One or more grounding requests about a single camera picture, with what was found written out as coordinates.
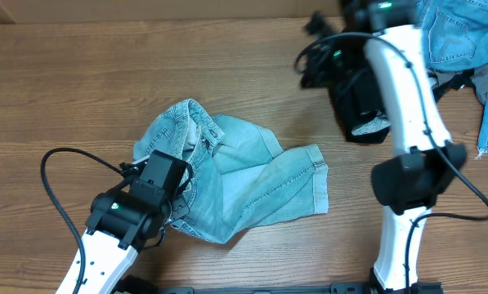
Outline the light blue denim shorts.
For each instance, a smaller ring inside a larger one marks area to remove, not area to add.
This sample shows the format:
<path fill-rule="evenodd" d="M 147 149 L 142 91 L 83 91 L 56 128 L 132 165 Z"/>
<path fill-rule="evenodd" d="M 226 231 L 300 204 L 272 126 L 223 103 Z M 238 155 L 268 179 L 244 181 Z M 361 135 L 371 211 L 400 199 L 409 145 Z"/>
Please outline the light blue denim shorts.
<path fill-rule="evenodd" d="M 284 150 L 273 132 L 239 118 L 211 116 L 196 100 L 161 113 L 134 145 L 138 160 L 158 150 L 188 162 L 193 177 L 174 229 L 227 243 L 243 229 L 329 210 L 328 166 L 317 145 Z"/>

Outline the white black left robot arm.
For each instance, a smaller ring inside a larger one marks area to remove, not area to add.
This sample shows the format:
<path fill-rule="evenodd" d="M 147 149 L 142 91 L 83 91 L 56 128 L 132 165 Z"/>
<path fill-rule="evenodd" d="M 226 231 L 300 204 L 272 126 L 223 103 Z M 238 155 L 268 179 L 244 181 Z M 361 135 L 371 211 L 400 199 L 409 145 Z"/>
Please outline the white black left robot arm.
<path fill-rule="evenodd" d="M 123 179 L 94 198 L 59 293 L 158 291 L 128 269 L 148 240 L 162 242 L 167 224 L 188 213 L 181 195 L 192 180 L 192 166 L 155 150 L 132 163 L 121 163 L 116 171 Z"/>

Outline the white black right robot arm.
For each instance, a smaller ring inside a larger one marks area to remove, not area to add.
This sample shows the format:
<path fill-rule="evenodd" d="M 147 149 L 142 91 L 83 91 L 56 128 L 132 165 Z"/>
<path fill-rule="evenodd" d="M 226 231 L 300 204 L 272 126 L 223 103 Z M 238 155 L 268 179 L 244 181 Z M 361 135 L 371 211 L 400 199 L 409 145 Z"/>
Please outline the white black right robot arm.
<path fill-rule="evenodd" d="M 336 31 L 320 12 L 305 26 L 314 42 L 295 61 L 304 88 L 324 87 L 346 138 L 379 144 L 393 156 L 370 180 L 383 207 L 377 260 L 366 283 L 335 283 L 334 293 L 439 293 L 419 280 L 417 261 L 433 207 L 459 176 L 466 149 L 452 141 L 424 65 L 421 32 L 410 1 L 345 1 Z"/>

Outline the black garment with patterned lining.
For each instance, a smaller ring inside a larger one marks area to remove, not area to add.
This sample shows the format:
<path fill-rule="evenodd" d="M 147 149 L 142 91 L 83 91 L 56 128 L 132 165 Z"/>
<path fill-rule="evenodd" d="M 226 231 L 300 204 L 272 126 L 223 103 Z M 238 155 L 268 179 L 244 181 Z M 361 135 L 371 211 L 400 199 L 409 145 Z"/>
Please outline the black garment with patterned lining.
<path fill-rule="evenodd" d="M 338 76 L 328 88 L 329 100 L 346 141 L 374 145 L 390 131 L 374 71 L 367 63 Z"/>

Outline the blue frayed denim jeans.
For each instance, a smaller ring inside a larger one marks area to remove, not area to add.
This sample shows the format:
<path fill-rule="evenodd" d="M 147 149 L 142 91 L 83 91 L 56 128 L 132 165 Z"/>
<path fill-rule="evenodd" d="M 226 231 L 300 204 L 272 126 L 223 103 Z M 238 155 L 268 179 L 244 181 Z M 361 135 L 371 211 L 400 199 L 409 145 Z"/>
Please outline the blue frayed denim jeans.
<path fill-rule="evenodd" d="M 428 69 L 455 72 L 488 63 L 488 0 L 419 2 L 419 24 Z M 488 93 L 477 141 L 488 154 Z"/>

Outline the grey cloth garment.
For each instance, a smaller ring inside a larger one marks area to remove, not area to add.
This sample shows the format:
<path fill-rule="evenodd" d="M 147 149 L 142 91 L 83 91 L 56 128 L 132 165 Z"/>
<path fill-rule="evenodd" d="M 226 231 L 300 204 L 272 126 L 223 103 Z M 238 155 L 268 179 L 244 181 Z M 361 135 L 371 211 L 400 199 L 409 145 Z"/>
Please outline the grey cloth garment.
<path fill-rule="evenodd" d="M 434 80 L 432 92 L 435 101 L 439 101 L 448 90 L 459 90 L 470 87 L 475 91 L 478 101 L 484 105 L 488 93 L 488 63 L 475 69 L 465 69 L 455 72 L 441 72 L 428 70 L 428 77 Z"/>

